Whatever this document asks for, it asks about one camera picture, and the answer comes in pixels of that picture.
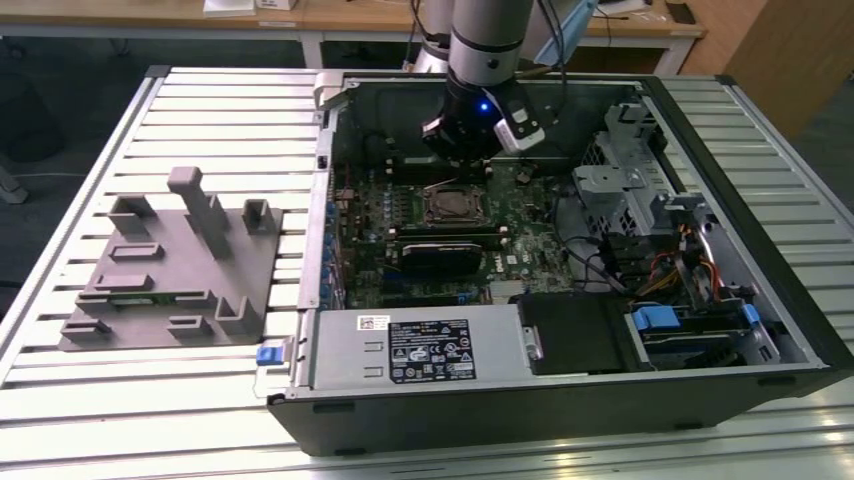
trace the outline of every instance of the wire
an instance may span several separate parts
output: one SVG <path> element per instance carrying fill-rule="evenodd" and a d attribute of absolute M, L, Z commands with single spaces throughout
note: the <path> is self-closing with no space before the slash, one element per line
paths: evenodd
<path fill-rule="evenodd" d="M 546 8 L 546 0 L 537 0 L 537 6 L 540 7 L 540 11 L 544 14 L 544 18 L 546 19 L 546 24 L 549 25 L 549 30 L 552 32 L 552 40 L 556 43 L 556 48 L 558 49 L 561 56 L 558 59 L 558 63 L 553 66 L 553 69 L 558 68 L 561 72 L 561 98 L 558 99 L 558 106 L 556 108 L 557 119 L 561 115 L 561 111 L 564 110 L 564 105 L 566 103 L 566 44 L 564 42 L 564 31 L 561 30 L 561 17 L 558 17 L 554 3 L 549 1 L 549 8 Z"/>
<path fill-rule="evenodd" d="M 602 270 L 600 267 L 597 267 L 593 263 L 590 263 L 585 257 L 582 257 L 578 253 L 576 253 L 573 251 L 573 249 L 570 247 L 566 247 L 566 252 L 570 254 L 570 256 L 578 260 L 580 262 L 582 262 L 582 264 L 585 264 L 586 267 L 589 267 L 596 273 L 597 275 L 600 275 L 606 282 L 609 282 L 609 285 L 612 285 L 612 287 L 614 288 L 614 290 L 621 294 L 621 295 L 629 295 L 629 289 L 626 288 L 626 285 L 624 285 L 622 283 L 620 283 L 620 280 L 617 280 L 612 275 L 609 275 L 609 273 Z"/>
<path fill-rule="evenodd" d="M 418 24 L 418 30 L 422 32 L 425 39 L 430 41 L 436 38 L 436 36 L 433 33 L 429 33 L 428 30 L 425 30 L 425 24 L 422 23 L 422 18 L 420 17 L 418 13 L 418 9 L 421 8 L 421 6 L 421 0 L 410 0 L 410 9 L 413 10 L 413 18 L 416 20 L 416 23 Z"/>
<path fill-rule="evenodd" d="M 701 262 L 709 269 L 709 282 L 712 283 L 712 295 L 718 301 L 721 300 L 721 273 L 718 272 L 718 266 L 710 261 L 702 259 Z"/>
<path fill-rule="evenodd" d="M 416 11 L 422 8 L 422 0 L 416 0 Z M 413 18 L 413 28 L 410 28 L 410 39 L 406 42 L 406 54 L 404 56 L 404 68 L 408 68 L 410 62 L 410 55 L 413 53 L 413 39 L 416 38 L 416 18 Z"/>
<path fill-rule="evenodd" d="M 581 283 L 585 284 L 585 287 L 582 288 L 588 288 L 588 284 L 593 283 L 590 280 L 590 261 L 596 258 L 596 257 L 602 257 L 602 254 L 600 252 L 593 253 L 588 256 L 588 260 L 585 261 L 585 279 L 582 280 Z"/>
<path fill-rule="evenodd" d="M 460 177 L 449 178 L 448 180 L 442 180 L 440 183 L 434 183 L 433 185 L 428 185 L 428 186 L 422 189 L 422 192 L 426 192 L 426 191 L 428 191 L 428 190 L 430 190 L 432 188 L 441 187 L 442 185 L 448 185 L 449 183 L 454 183 L 457 180 L 460 180 Z"/>
<path fill-rule="evenodd" d="M 608 71 L 609 54 L 612 53 L 612 44 L 614 42 L 614 37 L 612 36 L 612 16 L 608 13 L 605 13 L 605 11 L 602 10 L 602 7 L 600 7 L 598 5 L 597 5 L 597 10 L 600 10 L 600 13 L 605 15 L 605 28 L 608 29 L 608 32 L 609 32 L 609 45 L 605 49 L 605 55 L 602 55 L 602 70 Z"/>
<path fill-rule="evenodd" d="M 660 253 L 658 255 L 656 255 L 656 258 L 653 259 L 653 263 L 650 263 L 650 280 L 653 280 L 653 277 L 656 276 L 656 265 L 658 265 L 658 262 L 669 257 L 670 255 L 673 255 L 676 252 L 666 252 L 666 253 Z"/>

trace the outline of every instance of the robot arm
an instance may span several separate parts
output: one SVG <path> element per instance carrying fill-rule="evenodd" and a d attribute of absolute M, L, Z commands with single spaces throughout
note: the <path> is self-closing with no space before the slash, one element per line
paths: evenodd
<path fill-rule="evenodd" d="M 570 31 L 562 33 L 574 48 L 598 2 L 572 3 L 562 28 Z M 461 166 L 492 158 L 502 149 L 512 154 L 522 152 L 546 138 L 542 121 L 516 79 L 533 6 L 533 0 L 456 2 L 445 104 L 422 133 L 434 152 Z M 537 22 L 532 25 L 542 28 Z M 550 42 L 538 49 L 538 57 L 550 52 L 550 47 L 557 52 Z"/>

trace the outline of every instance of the white desk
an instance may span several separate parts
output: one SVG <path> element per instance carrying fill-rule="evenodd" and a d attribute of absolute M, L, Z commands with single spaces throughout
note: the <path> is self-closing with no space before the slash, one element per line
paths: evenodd
<path fill-rule="evenodd" d="M 221 195 L 225 206 L 251 196 L 287 210 L 270 298 L 277 311 L 267 316 L 267 332 L 294 331 L 295 313 L 287 309 L 299 289 L 291 273 L 301 265 L 309 192 L 289 190 L 277 179 L 305 174 L 313 165 L 317 140 L 290 140 L 289 131 L 314 125 L 315 74 L 175 68 L 166 78 L 146 78 L 0 324 L 0 480 L 201 475 L 225 480 L 239 474 L 253 480 L 289 474 L 311 479 L 588 474 L 616 480 L 854 478 L 854 380 L 804 399 L 763 405 L 710 429 L 311 458 L 253 393 L 255 346 L 58 351 L 63 319 L 114 229 L 101 214 L 119 193 L 145 193 L 155 206 L 169 204 L 163 185 L 177 165 L 206 172 L 205 188 Z M 840 335 L 854 346 L 851 213 L 738 89 L 712 78 L 665 83 Z M 187 85 L 194 88 L 177 88 Z M 205 101 L 189 96 L 199 86 L 219 87 Z M 258 102 L 253 97 L 262 87 L 267 98 Z M 241 125 L 242 140 L 210 140 L 221 138 L 223 126 Z M 265 125 L 281 129 L 281 138 L 270 138 L 269 128 L 251 127 Z M 170 140 L 151 141 L 158 133 L 151 127 L 169 133 Z M 696 188 L 680 154 L 666 153 L 684 184 Z"/>

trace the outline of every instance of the floor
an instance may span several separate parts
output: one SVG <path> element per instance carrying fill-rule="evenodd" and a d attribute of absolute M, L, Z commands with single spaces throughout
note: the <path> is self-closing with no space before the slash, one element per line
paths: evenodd
<path fill-rule="evenodd" d="M 0 231 L 7 232 L 0 236 L 0 285 L 26 280 L 150 65 L 305 66 L 294 42 L 134 40 L 130 54 L 121 56 L 121 48 L 107 40 L 19 41 L 27 56 L 15 60 L 0 48 L 0 71 L 23 73 L 35 83 L 62 124 L 67 148 L 42 162 L 5 166 L 14 175 L 81 176 L 22 177 L 30 200 L 17 206 L 0 204 Z M 402 45 L 325 45 L 328 64 L 337 68 L 398 68 L 404 55 Z M 849 82 L 797 139 L 796 147 L 854 209 L 854 190 L 849 188 L 854 168 L 848 165 L 854 158 L 852 111 L 854 83 Z M 0 286 L 0 314 L 15 293 L 15 289 Z"/>

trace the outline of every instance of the silver metal panel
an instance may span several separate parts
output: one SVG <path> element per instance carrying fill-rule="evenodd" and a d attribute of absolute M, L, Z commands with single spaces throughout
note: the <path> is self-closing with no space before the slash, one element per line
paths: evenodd
<path fill-rule="evenodd" d="M 173 168 L 193 162 L 206 174 L 211 173 L 274 173 L 313 172 L 317 159 L 305 157 L 139 157 L 135 162 L 117 168 L 121 174 L 169 175 Z"/>
<path fill-rule="evenodd" d="M 266 87 L 266 86 L 222 86 L 222 85 L 165 85 L 161 89 L 162 97 L 265 97 L 294 98 L 310 97 L 314 88 L 306 87 Z"/>
<path fill-rule="evenodd" d="M 298 70 L 177 68 L 167 86 L 302 88 L 313 83 L 314 72 Z M 677 83 L 668 81 L 668 84 L 678 89 L 680 104 L 697 127 L 752 127 L 768 138 L 779 138 L 712 78 L 680 78 Z M 246 90 L 243 94 L 245 98 L 162 98 L 153 105 L 158 110 L 149 115 L 131 110 L 127 125 L 121 129 L 135 132 L 134 125 L 142 123 L 143 117 L 145 125 L 191 127 L 314 123 L 310 98 L 269 99 L 254 97 Z M 182 160 L 203 171 L 209 162 L 215 169 L 213 173 L 218 173 L 211 177 L 285 176 L 305 171 L 305 165 L 295 166 L 297 163 L 285 160 L 303 161 L 314 154 L 294 156 L 289 151 L 265 156 L 243 149 L 230 154 L 218 151 L 211 155 L 181 153 L 129 158 L 123 152 L 131 139 L 125 142 L 118 138 L 117 145 L 109 145 L 106 151 L 114 151 L 106 154 L 109 161 L 105 161 L 103 176 L 109 181 L 102 182 L 99 174 L 87 180 L 95 185 L 95 194 L 91 199 L 86 196 L 81 199 L 85 210 L 81 219 L 70 215 L 63 221 L 61 228 L 70 235 L 54 246 L 59 252 L 57 260 L 45 260 L 47 256 L 41 260 L 42 270 L 37 269 L 29 281 L 34 300 L 22 301 L 0 324 L 7 332 L 14 323 L 18 325 L 13 329 L 15 342 L 0 359 L 0 378 L 7 377 L 5 365 L 11 366 L 0 388 L 0 470 L 5 470 L 0 479 L 201 475 L 233 478 L 239 474 L 254 479 L 289 474 L 324 479 L 476 476 L 534 479 L 594 474 L 604 478 L 630 476 L 656 480 L 763 478 L 772 474 L 780 479 L 854 477 L 851 380 L 807 398 L 771 402 L 717 428 L 680 434 L 582 438 L 353 459 L 310 458 L 266 412 L 265 401 L 253 393 L 255 375 L 241 372 L 253 361 L 251 348 L 157 349 L 103 355 L 58 352 L 63 320 L 54 318 L 71 313 L 75 283 L 90 266 L 81 262 L 97 258 L 103 248 L 102 238 L 83 236 L 103 235 L 99 232 L 106 224 L 94 215 L 106 213 L 113 204 L 114 197 L 105 193 L 110 179 L 117 175 L 163 175 L 166 165 Z M 732 176 L 767 172 L 785 175 L 773 181 L 756 176 L 736 177 L 753 185 L 738 189 L 767 228 L 784 241 L 780 248 L 787 259 L 849 346 L 854 346 L 854 230 L 849 220 L 839 214 L 816 180 L 804 173 L 809 168 L 792 152 L 765 139 L 708 139 L 708 144 Z M 227 155 L 239 161 L 230 164 Z M 673 155 L 672 159 L 681 168 Z M 793 181 L 789 175 L 797 177 L 801 186 L 780 186 Z M 274 206 L 306 216 L 307 192 L 283 192 L 282 188 L 255 193 L 247 190 L 225 193 L 221 199 L 231 208 L 259 195 Z M 165 193 L 149 196 L 157 208 L 181 206 L 181 200 L 177 203 L 173 197 Z M 290 272 L 302 268 L 301 240 L 305 242 L 302 235 L 286 235 L 289 257 L 277 260 L 274 274 L 282 277 L 281 281 L 290 281 Z M 271 336 L 294 332 L 297 313 L 291 310 L 298 298 L 299 285 L 274 285 L 270 306 L 275 311 L 267 318 Z"/>
<path fill-rule="evenodd" d="M 166 79 L 167 85 L 314 85 L 315 73 L 278 74 L 257 73 L 173 73 Z"/>
<path fill-rule="evenodd" d="M 314 153 L 315 145 L 315 140 L 138 141 L 129 147 L 127 155 L 131 157 L 307 155 Z"/>
<path fill-rule="evenodd" d="M 207 111 L 310 111 L 315 109 L 313 98 L 158 98 L 151 110 Z"/>
<path fill-rule="evenodd" d="M 313 140 L 318 138 L 314 126 L 145 126 L 137 132 L 138 140 Z"/>
<path fill-rule="evenodd" d="M 313 111 L 167 111 L 149 112 L 143 125 L 310 125 L 315 120 Z"/>
<path fill-rule="evenodd" d="M 182 200 L 166 188 L 175 166 L 195 165 L 207 173 L 203 187 L 221 192 L 226 208 L 239 208 L 250 198 L 265 198 L 286 210 L 279 255 L 287 258 L 277 260 L 282 270 L 273 275 L 278 284 L 271 287 L 269 308 L 295 308 L 317 162 L 314 73 L 277 70 L 253 74 L 250 79 L 235 77 L 235 72 L 186 73 L 169 77 L 163 86 L 163 81 L 158 82 L 154 89 L 155 82 L 146 82 L 146 95 L 137 100 L 142 109 L 129 111 L 127 126 L 121 126 L 121 133 L 127 135 L 117 141 L 115 150 L 106 151 L 106 173 L 91 179 L 94 194 L 82 203 L 83 213 L 69 217 L 65 228 L 70 234 L 58 246 L 59 258 L 39 278 L 41 287 L 27 309 L 3 322 L 3 327 L 15 324 L 19 328 L 15 350 L 5 351 L 2 360 L 9 372 L 0 370 L 0 470 L 23 466 L 22 462 L 38 464 L 54 458 L 66 459 L 61 464 L 75 463 L 75 458 L 105 455 L 139 454 L 158 463 L 158 455 L 170 448 L 243 449 L 290 443 L 287 433 L 259 409 L 265 400 L 254 394 L 257 346 L 75 353 L 57 350 L 65 318 L 75 309 L 77 295 L 113 232 L 103 214 L 115 194 L 146 194 L 155 208 L 182 208 Z M 243 96 L 251 97 L 249 103 L 243 103 Z M 247 110 L 253 101 L 265 102 L 265 106 Z M 295 312 L 269 312 L 267 335 L 289 335 L 295 329 Z M 217 418 L 225 421 L 219 433 L 205 426 Z M 137 439 L 111 442 L 105 437 L 105 442 L 81 442 L 79 435 L 89 435 L 86 432 L 99 424 L 114 440 L 126 434 Z M 234 428 L 242 428 L 243 433 L 229 434 Z M 167 435 L 174 439 L 171 447 L 159 446 L 153 442 L 158 431 L 185 434 Z M 45 434 L 54 440 L 34 449 L 31 442 Z M 253 436 L 261 441 L 253 442 Z M 209 438 L 207 446 L 193 440 L 202 437 Z M 71 447 L 67 453 L 63 444 Z"/>

